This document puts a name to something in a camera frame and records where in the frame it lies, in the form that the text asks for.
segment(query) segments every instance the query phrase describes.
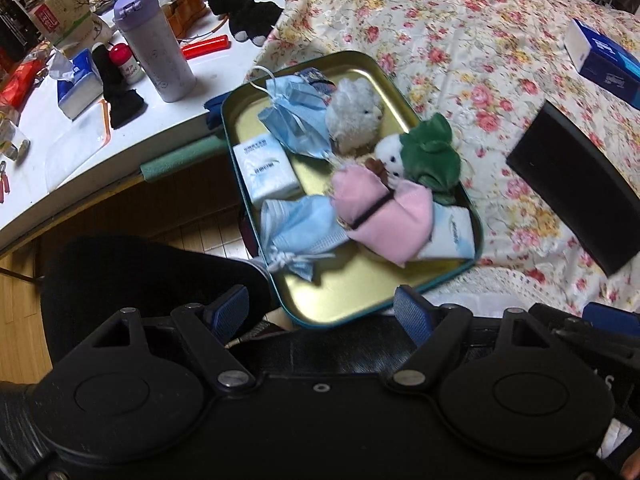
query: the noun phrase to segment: pink cloth pouch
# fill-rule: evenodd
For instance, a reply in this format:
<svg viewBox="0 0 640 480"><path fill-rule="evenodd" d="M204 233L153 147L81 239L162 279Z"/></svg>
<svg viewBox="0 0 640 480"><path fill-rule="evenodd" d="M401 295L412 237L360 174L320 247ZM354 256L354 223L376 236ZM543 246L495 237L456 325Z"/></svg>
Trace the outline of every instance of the pink cloth pouch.
<svg viewBox="0 0 640 480"><path fill-rule="evenodd" d="M375 173L355 164L338 170L332 186L332 205L350 226L382 203L347 235L397 266L404 267L429 240L433 228L431 189L401 180L395 195L384 202L390 193L387 187Z"/></svg>

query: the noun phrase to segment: person's hand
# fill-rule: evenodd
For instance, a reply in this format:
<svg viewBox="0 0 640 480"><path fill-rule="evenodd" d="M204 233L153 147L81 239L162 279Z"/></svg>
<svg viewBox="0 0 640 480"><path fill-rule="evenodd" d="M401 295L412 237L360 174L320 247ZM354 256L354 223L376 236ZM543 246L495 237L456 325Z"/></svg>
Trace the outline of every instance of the person's hand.
<svg viewBox="0 0 640 480"><path fill-rule="evenodd" d="M625 460L620 474L625 480L636 480L640 477L640 447Z"/></svg>

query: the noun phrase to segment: white tissue package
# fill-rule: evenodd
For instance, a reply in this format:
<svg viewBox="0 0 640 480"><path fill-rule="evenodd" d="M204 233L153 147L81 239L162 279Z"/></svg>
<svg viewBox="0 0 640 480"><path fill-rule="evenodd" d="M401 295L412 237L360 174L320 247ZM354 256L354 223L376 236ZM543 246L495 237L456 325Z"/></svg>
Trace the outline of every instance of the white tissue package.
<svg viewBox="0 0 640 480"><path fill-rule="evenodd" d="M283 200L300 191L300 183L283 147L270 133L234 146L251 202L260 207L268 198Z"/></svg>
<svg viewBox="0 0 640 480"><path fill-rule="evenodd" d="M476 254L471 213L465 207L433 205L433 231L414 260L471 259Z"/></svg>

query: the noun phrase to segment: bed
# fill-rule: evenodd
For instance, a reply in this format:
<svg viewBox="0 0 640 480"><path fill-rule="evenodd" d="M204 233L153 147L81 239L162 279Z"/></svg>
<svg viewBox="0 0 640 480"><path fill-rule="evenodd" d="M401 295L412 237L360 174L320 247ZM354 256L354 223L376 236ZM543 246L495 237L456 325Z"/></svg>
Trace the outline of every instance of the bed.
<svg viewBox="0 0 640 480"><path fill-rule="evenodd" d="M572 17L640 55L640 22L589 0L287 0L256 63L277 70L339 50L369 54L421 117L438 111L452 124L484 226L479 265L551 286L574 313L588 301L636 310L640 255L607 278L505 163L547 99L640 192L640 112L574 70L562 42Z"/></svg>

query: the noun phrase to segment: metal tin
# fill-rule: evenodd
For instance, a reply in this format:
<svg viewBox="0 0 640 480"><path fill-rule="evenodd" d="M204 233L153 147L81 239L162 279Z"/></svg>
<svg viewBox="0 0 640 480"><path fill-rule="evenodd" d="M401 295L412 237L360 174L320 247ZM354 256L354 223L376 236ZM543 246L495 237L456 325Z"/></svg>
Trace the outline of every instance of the metal tin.
<svg viewBox="0 0 640 480"><path fill-rule="evenodd" d="M305 62L275 73L289 75L304 68L315 67L334 83L342 78L366 77L371 81L384 103L382 136L407 132L420 122L420 118L406 102L396 86L386 77L375 60L361 52L337 52ZM255 81L265 85L266 78ZM259 211L255 210L248 197L231 149L265 132L258 120L258 113L269 105L265 93L251 85L234 90L222 106L222 118L226 139L236 171L244 206L252 221L259 240ZM300 184L306 194L321 194L326 189L332 168L324 160L289 153ZM407 284L424 292L442 282L450 280L474 264L482 252L482 227L478 213L462 185L455 190L456 205L469 209L474 229L476 256L473 260L430 260L410 262L404 269L387 261L372 258L369 251L355 242L344 244L335 250L336 258L315 263L314 282L279 272L271 277L280 303L298 323L304 326L322 327L344 323L355 317L391 306L393 295L399 285Z"/></svg>

